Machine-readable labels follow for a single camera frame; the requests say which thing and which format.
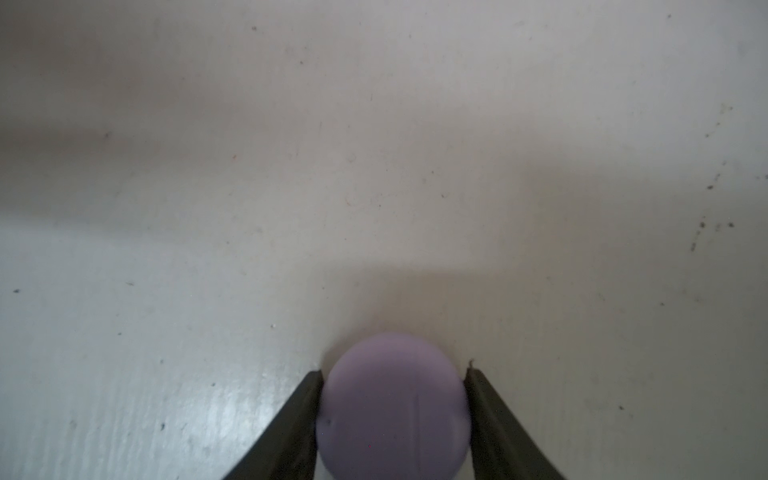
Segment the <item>purple round charging case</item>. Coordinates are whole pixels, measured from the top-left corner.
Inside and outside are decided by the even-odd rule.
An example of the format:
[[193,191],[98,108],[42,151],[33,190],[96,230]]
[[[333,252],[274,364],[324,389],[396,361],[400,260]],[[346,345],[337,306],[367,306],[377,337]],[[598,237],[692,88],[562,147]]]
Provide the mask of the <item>purple round charging case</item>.
[[463,381],[437,346],[382,333],[330,370],[315,430],[335,479],[452,479],[469,450],[471,417]]

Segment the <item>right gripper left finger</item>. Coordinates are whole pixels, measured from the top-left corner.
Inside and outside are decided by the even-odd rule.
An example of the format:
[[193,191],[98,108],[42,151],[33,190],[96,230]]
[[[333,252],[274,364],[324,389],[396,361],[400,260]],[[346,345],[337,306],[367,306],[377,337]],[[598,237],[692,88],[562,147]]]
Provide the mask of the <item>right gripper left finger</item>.
[[307,373],[225,480],[312,480],[317,462],[315,423],[324,384]]

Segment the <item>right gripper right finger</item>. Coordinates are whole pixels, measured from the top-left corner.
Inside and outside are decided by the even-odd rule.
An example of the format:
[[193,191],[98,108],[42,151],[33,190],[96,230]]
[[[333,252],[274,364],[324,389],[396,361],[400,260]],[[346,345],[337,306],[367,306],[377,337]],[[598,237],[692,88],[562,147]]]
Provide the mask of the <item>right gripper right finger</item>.
[[481,370],[469,367],[464,385],[475,479],[564,480]]

